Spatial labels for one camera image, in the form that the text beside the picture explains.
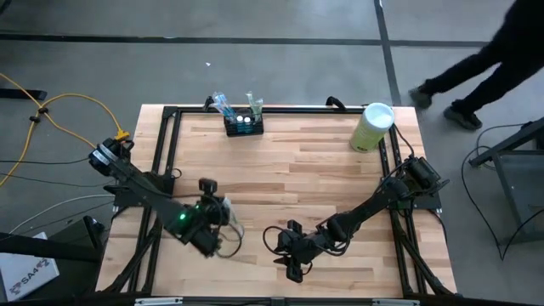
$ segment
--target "wire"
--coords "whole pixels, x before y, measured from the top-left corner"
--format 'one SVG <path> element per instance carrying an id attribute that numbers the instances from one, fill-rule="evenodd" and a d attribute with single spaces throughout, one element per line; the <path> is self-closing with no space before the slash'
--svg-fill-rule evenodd
<path id="1" fill-rule="evenodd" d="M 428 209 L 428 211 L 432 213 L 437 218 L 437 220 L 439 220 L 440 225 L 442 225 L 442 230 L 444 231 L 445 244 L 448 244 L 448 233 L 446 233 L 445 231 L 444 221 L 442 221 L 442 218 L 434 210 Z"/>
<path id="2" fill-rule="evenodd" d="M 31 122 L 31 125 L 28 128 L 28 133 L 26 134 L 26 140 L 25 140 L 25 145 L 23 146 L 23 151 L 20 153 L 20 156 L 19 156 L 19 162 L 15 163 L 14 166 L 11 167 L 11 169 L 9 169 L 8 175 L 6 175 L 6 177 L 3 178 L 2 181 L 0 181 L 0 187 L 2 187 L 6 183 L 9 176 L 17 169 L 17 167 L 20 165 L 20 162 L 25 158 L 26 152 L 28 151 L 28 145 L 31 142 L 32 132 L 34 130 L 35 125 L 36 125 L 35 122 Z"/>
<path id="3" fill-rule="evenodd" d="M 15 82 L 14 80 L 12 80 L 11 78 L 7 77 L 6 75 L 4 75 L 3 73 L 0 73 L 0 77 L 4 78 L 6 81 L 10 82 L 12 85 L 14 85 L 15 87 L 17 87 L 20 91 L 22 91 L 23 93 L 25 93 L 28 98 L 30 98 L 38 107 L 38 109 L 41 109 L 43 107 L 45 107 L 45 105 L 48 105 L 50 104 L 51 102 L 57 100 L 57 99 L 60 99 L 60 98 L 63 98 L 63 97 L 81 97 L 81 98 L 84 98 L 84 99 L 89 99 L 95 103 L 98 103 L 100 106 L 102 106 L 110 115 L 111 115 L 111 118 L 113 119 L 114 123 L 116 124 L 117 126 L 117 137 L 120 137 L 120 136 L 128 136 L 128 133 L 122 131 L 120 125 L 119 125 L 119 122 L 117 121 L 117 119 L 115 118 L 115 116 L 113 115 L 113 113 L 111 112 L 111 110 L 109 110 L 102 102 L 96 100 L 96 99 L 93 99 L 93 98 L 90 98 L 88 96 L 85 96 L 85 95 L 82 95 L 82 94 L 78 94 L 78 93 L 64 93 L 64 94 L 61 94 L 59 96 L 56 96 L 56 97 L 53 97 L 52 99 L 49 99 L 48 101 L 46 101 L 45 103 L 43 103 L 43 105 L 41 105 L 36 99 L 34 99 L 34 97 L 32 97 L 31 94 L 29 94 L 24 88 L 22 88 L 17 82 Z M 41 114 L 37 111 L 36 114 L 34 115 L 35 117 L 39 117 Z M 55 122 L 53 120 L 53 118 L 46 112 L 43 114 L 46 118 L 49 119 L 49 121 L 51 122 L 51 124 L 53 124 L 54 127 L 58 128 L 60 131 L 63 131 L 65 133 L 68 133 L 69 135 L 77 138 L 77 139 L 80 139 L 81 141 L 87 143 L 89 146 L 91 146 L 91 148 L 94 149 L 94 144 L 91 143 L 90 141 L 88 141 L 87 139 L 85 139 L 83 136 L 77 134 L 77 133 L 74 133 L 70 130 L 68 130 L 67 128 L 64 128 L 64 127 L 61 127 L 59 124 L 57 124 L 57 122 Z M 28 151 L 28 146 L 31 142 L 31 136 L 32 136 L 32 132 L 34 130 L 34 127 L 36 126 L 36 123 L 35 122 L 31 122 L 31 125 L 30 127 L 28 128 L 28 133 L 26 135 L 26 140 L 25 140 L 25 145 L 23 147 L 23 150 L 20 154 L 20 157 L 19 157 L 19 160 L 18 162 L 16 162 L 12 167 L 11 169 L 9 170 L 8 172 L 8 175 L 3 178 L 2 181 L 0 181 L 0 187 L 2 187 L 6 181 L 8 180 L 8 178 L 10 177 L 10 175 L 17 169 L 17 167 L 20 165 L 20 162 L 25 158 L 25 155 L 26 155 L 26 152 Z"/>
<path id="4" fill-rule="evenodd" d="M 40 183 L 47 183 L 47 184 L 60 184 L 60 185 L 64 185 L 64 186 L 82 187 L 82 188 L 99 187 L 99 186 L 103 186 L 105 184 L 109 184 L 109 183 L 114 181 L 114 180 L 110 180 L 110 181 L 107 181 L 107 182 L 104 182 L 104 183 L 92 184 L 92 185 L 79 185 L 79 184 L 48 181 L 48 180 L 45 180 L 45 179 L 38 179 L 38 178 L 27 178 L 27 177 L 23 177 L 23 176 L 20 176 L 20 175 L 13 175 L 13 174 L 9 174 L 9 173 L 0 173 L 0 175 L 5 175 L 6 177 L 10 177 L 10 178 L 30 180 L 30 181 L 33 181 L 33 182 L 40 182 Z"/>
<path id="5" fill-rule="evenodd" d="M 312 262 L 309 262 L 309 267 L 308 267 L 308 270 L 307 270 L 306 272 L 304 272 L 304 273 L 303 273 L 303 275 L 306 275 L 306 274 L 308 274 L 308 273 L 309 273 L 309 271 L 311 271 L 313 267 L 314 267 L 314 263 L 312 263 Z"/>
<path id="6" fill-rule="evenodd" d="M 49 161 L 3 161 L 3 160 L 0 160 L 0 162 L 18 162 L 18 163 L 30 163 L 30 164 L 38 164 L 38 165 L 71 165 L 71 164 L 75 164 L 75 163 L 78 163 L 78 162 L 84 162 L 84 161 L 87 161 L 87 160 L 88 160 L 88 157 L 82 158 L 82 159 L 77 160 L 77 161 L 54 161 L 54 162 L 49 162 Z"/>
<path id="7" fill-rule="evenodd" d="M 534 213 L 530 218 L 528 218 L 527 220 L 525 220 L 517 229 L 516 231 L 514 232 L 514 234 L 510 237 L 510 240 L 508 241 L 505 249 L 504 249 L 504 252 L 501 251 L 501 244 L 499 243 L 499 240 L 497 239 L 496 237 L 496 234 L 495 234 L 495 231 L 491 228 L 491 225 L 490 223 L 487 221 L 487 219 L 485 218 L 484 214 L 482 213 L 482 211 L 479 209 L 478 205 L 476 204 L 476 201 L 474 201 L 472 195 L 470 194 L 470 191 L 468 190 L 468 187 L 467 187 L 467 182 L 465 180 L 465 172 L 464 172 L 464 169 L 465 169 L 465 163 L 467 163 L 467 159 L 478 149 L 482 148 L 482 146 L 480 147 L 476 147 L 474 148 L 473 150 L 471 150 L 470 152 L 468 152 L 467 156 L 465 156 L 465 158 L 463 159 L 462 161 L 462 165 L 461 165 L 461 181 L 462 181 L 462 185 L 463 187 L 465 188 L 465 191 L 467 192 L 467 196 L 468 196 L 468 199 L 470 199 L 470 201 L 472 202 L 473 206 L 476 208 L 476 210 L 478 211 L 480 217 L 482 217 L 482 219 L 484 220 L 485 222 L 485 225 L 487 225 L 487 228 L 489 229 L 491 235 L 493 236 L 493 240 L 495 241 L 495 245 L 496 245 L 496 249 L 497 251 L 499 252 L 499 258 L 504 261 L 504 258 L 506 257 L 507 255 L 507 251 L 508 251 L 508 248 L 510 247 L 510 245 L 512 244 L 515 236 L 518 234 L 518 232 L 530 221 L 532 220 L 533 218 L 535 218 L 537 215 L 539 215 L 540 213 L 544 212 L 544 209 L 541 209 L 540 211 Z"/>
<path id="8" fill-rule="evenodd" d="M 532 220 L 534 217 L 538 216 L 540 213 L 544 212 L 544 209 L 541 209 L 540 211 L 536 212 L 534 215 L 530 216 L 530 218 L 528 218 L 527 220 L 525 220 L 525 222 L 523 222 L 519 227 L 518 229 L 516 229 L 516 231 L 513 233 L 512 237 L 510 237 L 510 240 L 508 240 L 508 243 L 507 243 L 507 246 L 504 248 L 504 253 L 502 254 L 502 260 L 504 260 L 504 258 L 507 256 L 507 251 L 508 251 L 508 248 L 510 247 L 510 244 L 512 244 L 512 241 L 513 239 L 516 237 L 516 235 L 518 234 L 518 232 L 530 221 Z"/>
<path id="9" fill-rule="evenodd" d="M 31 222 L 32 220 L 34 220 L 35 218 L 38 218 L 40 217 L 41 215 L 43 215 L 44 213 L 56 208 L 56 207 L 59 207 L 61 205 L 65 205 L 65 204 L 68 204 L 68 203 L 72 203 L 74 201 L 80 201 L 80 200 L 85 200 L 85 199 L 91 199 L 91 198 L 97 198 L 97 197 L 111 197 L 111 196 L 114 196 L 114 195 L 85 195 L 85 196 L 79 196 L 79 197 L 76 197 L 76 198 L 73 198 L 73 199 L 70 199 L 70 200 L 66 200 L 66 201 L 62 201 L 62 202 L 59 202 L 39 213 L 37 213 L 36 215 L 28 218 L 27 220 L 21 222 L 19 225 L 15 226 L 11 231 L 9 231 L 10 234 L 13 234 L 19 227 Z"/>
<path id="10" fill-rule="evenodd" d="M 524 125 L 525 123 L 516 123 L 516 124 L 505 124 L 505 125 L 499 125 L 499 126 L 494 126 L 494 127 L 488 127 L 486 128 L 485 130 L 482 131 L 482 133 L 480 133 L 478 135 L 478 138 L 476 139 L 476 156 L 479 156 L 479 148 L 487 148 L 489 149 L 490 147 L 488 146 L 480 146 L 479 145 L 479 140 L 482 138 L 482 136 L 484 135 L 484 133 L 486 132 L 489 132 L 490 130 L 493 130 L 493 129 L 496 129 L 496 128 L 514 128 L 514 127 L 521 127 L 522 125 Z M 493 166 L 490 166 L 490 165 L 486 165 L 485 163 L 482 164 L 483 167 L 485 167 L 486 169 L 489 169 L 489 170 L 493 170 L 493 171 L 496 171 L 495 167 Z"/>
<path id="11" fill-rule="evenodd" d="M 70 215 L 70 216 L 68 216 L 68 217 L 59 218 L 59 219 L 56 219 L 56 220 L 54 220 L 54 221 L 52 221 L 52 222 L 49 222 L 49 223 L 46 223 L 46 224 L 42 224 L 42 225 L 38 225 L 38 226 L 33 226 L 33 227 L 31 227 L 29 230 L 26 230 L 26 231 L 24 231 L 24 232 L 22 232 L 22 233 L 15 234 L 15 235 L 24 235 L 24 234 L 30 233 L 30 232 L 32 232 L 33 230 L 41 229 L 41 228 L 46 227 L 46 226 L 49 226 L 49 225 L 51 225 L 51 224 L 56 224 L 56 223 L 58 223 L 58 222 L 60 222 L 60 221 L 64 221 L 64 220 L 66 220 L 66 219 L 68 219 L 68 218 L 72 218 L 72 217 L 74 217 L 74 216 L 76 216 L 76 215 L 78 215 L 78 214 L 86 213 L 86 212 L 91 211 L 91 210 L 94 210 L 94 209 L 96 209 L 96 208 L 104 207 L 104 206 L 106 206 L 106 205 L 111 204 L 112 202 L 113 202 L 113 201 L 108 201 L 108 202 L 106 202 L 106 203 L 99 204 L 99 205 L 97 205 L 97 206 L 95 206 L 95 207 L 91 207 L 91 208 L 86 209 L 86 210 L 84 210 L 84 211 L 80 211 L 80 212 L 73 213 L 72 215 Z M 10 236 L 10 237 L 6 237 L 6 238 L 3 238 L 3 239 L 0 240 L 0 242 L 6 241 L 7 239 L 11 239 L 11 238 L 12 238 L 11 236 Z"/>
<path id="12" fill-rule="evenodd" d="M 84 94 L 79 94 L 79 93 L 63 93 L 63 94 L 60 94 L 56 97 L 53 97 L 49 100 L 47 100 L 45 103 L 43 103 L 42 107 L 46 107 L 47 105 L 49 105 L 50 103 L 58 100 L 58 99 L 62 99 L 62 98 L 66 98 L 66 97 L 78 97 L 78 98 L 84 98 L 84 99 L 87 99 L 89 101 L 92 101 L 98 105 L 100 105 L 111 117 L 111 120 L 113 120 L 113 122 L 116 124 L 116 127 L 117 127 L 117 131 L 118 132 L 122 132 L 123 129 L 121 128 L 121 125 L 119 124 L 119 121 L 117 120 L 116 116 L 113 114 L 113 112 L 111 112 L 111 110 L 108 108 L 108 106 L 106 106 L 104 103 L 98 101 L 97 99 L 95 98 L 91 98 L 87 95 L 84 95 Z"/>
<path id="13" fill-rule="evenodd" d="M 233 256 L 235 256 L 238 251 L 240 251 L 240 248 L 241 248 L 241 241 L 242 241 L 242 235 L 240 233 L 240 231 L 232 224 L 232 223 L 229 223 L 229 227 L 236 233 L 236 235 L 238 236 L 238 246 L 236 247 L 236 249 L 229 255 L 223 255 L 221 253 L 219 253 L 219 251 L 216 251 L 216 255 L 220 258 L 231 258 Z M 230 239 L 227 239 L 227 236 L 223 233 L 219 233 L 223 238 L 225 238 L 225 240 L 227 241 L 231 241 Z"/>
<path id="14" fill-rule="evenodd" d="M 281 227 L 279 226 L 275 226 L 275 225 L 270 225 L 269 227 L 267 227 L 266 229 L 263 230 L 263 243 L 264 243 L 264 246 L 270 251 L 272 252 L 274 255 L 278 255 L 278 256 L 286 256 L 286 255 L 289 255 L 288 252 L 285 252 L 285 253 L 280 253 L 280 252 L 276 252 L 274 251 L 268 244 L 268 242 L 266 242 L 266 232 L 269 231 L 269 230 L 279 230 L 279 231 L 282 231 L 282 232 L 289 232 L 287 229 L 282 229 Z"/>
<path id="15" fill-rule="evenodd" d="M 408 140 L 406 140 L 406 138 L 402 136 L 402 133 L 400 132 L 399 127 L 397 127 L 397 125 L 394 123 L 393 123 L 393 126 L 394 126 L 394 129 L 397 131 L 397 134 L 399 135 L 399 137 L 402 139 L 402 141 L 404 141 L 405 144 L 408 145 L 408 148 L 410 148 L 410 156 L 415 156 L 414 148 L 412 148 Z"/>

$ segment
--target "person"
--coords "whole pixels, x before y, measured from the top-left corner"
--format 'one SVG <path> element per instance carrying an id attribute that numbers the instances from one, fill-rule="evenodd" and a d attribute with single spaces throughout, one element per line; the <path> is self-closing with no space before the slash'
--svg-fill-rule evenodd
<path id="1" fill-rule="evenodd" d="M 427 109 L 435 94 L 445 93 L 466 80 L 501 63 L 467 97 L 457 99 L 444 111 L 446 119 L 468 130 L 482 122 L 474 114 L 495 102 L 544 66 L 544 0 L 517 0 L 491 42 L 441 75 L 426 80 L 409 94 L 417 107 Z"/>

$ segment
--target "black pants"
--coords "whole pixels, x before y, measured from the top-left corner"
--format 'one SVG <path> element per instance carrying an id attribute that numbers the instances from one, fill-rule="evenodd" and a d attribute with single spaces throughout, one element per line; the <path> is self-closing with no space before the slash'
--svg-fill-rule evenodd
<path id="1" fill-rule="evenodd" d="M 491 102 L 497 101 L 544 66 L 542 51 L 535 43 L 520 42 L 519 32 L 503 26 L 493 40 L 477 54 L 470 55 L 441 75 L 427 80 L 424 92 L 445 93 L 466 80 L 501 63 L 493 74 L 481 82 L 465 99 L 452 103 L 456 111 L 472 114 Z"/>

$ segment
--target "white lid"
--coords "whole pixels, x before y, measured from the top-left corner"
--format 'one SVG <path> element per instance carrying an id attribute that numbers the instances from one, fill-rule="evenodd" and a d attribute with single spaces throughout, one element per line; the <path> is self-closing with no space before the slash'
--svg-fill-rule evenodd
<path id="1" fill-rule="evenodd" d="M 375 129 L 388 130 L 394 123 L 391 107 L 384 103 L 372 103 L 363 112 L 365 120 Z"/>

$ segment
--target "metal stand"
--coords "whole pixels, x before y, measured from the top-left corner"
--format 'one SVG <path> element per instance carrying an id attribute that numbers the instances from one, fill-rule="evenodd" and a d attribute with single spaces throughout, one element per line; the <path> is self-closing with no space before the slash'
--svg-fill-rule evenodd
<path id="1" fill-rule="evenodd" d="M 520 145 L 526 144 L 536 137 L 536 135 L 544 133 L 544 117 L 531 123 L 529 126 L 522 128 L 519 132 L 504 139 L 500 143 L 494 145 L 489 150 L 480 154 L 479 156 L 468 161 L 472 167 L 477 167 L 484 162 L 490 162 L 493 159 L 493 155 L 504 150 L 514 150 Z"/>
<path id="2" fill-rule="evenodd" d="M 540 186 L 541 177 L 544 175 L 544 151 L 514 149 L 542 133 L 544 117 L 469 161 L 473 167 L 493 161 L 517 226 L 531 218 L 539 208 L 544 209 L 540 202 L 544 196 Z M 501 241 L 501 244 L 506 245 L 508 240 Z M 531 220 L 519 231 L 512 243 L 540 240 L 544 240 L 544 230 L 537 229 L 535 220 Z"/>

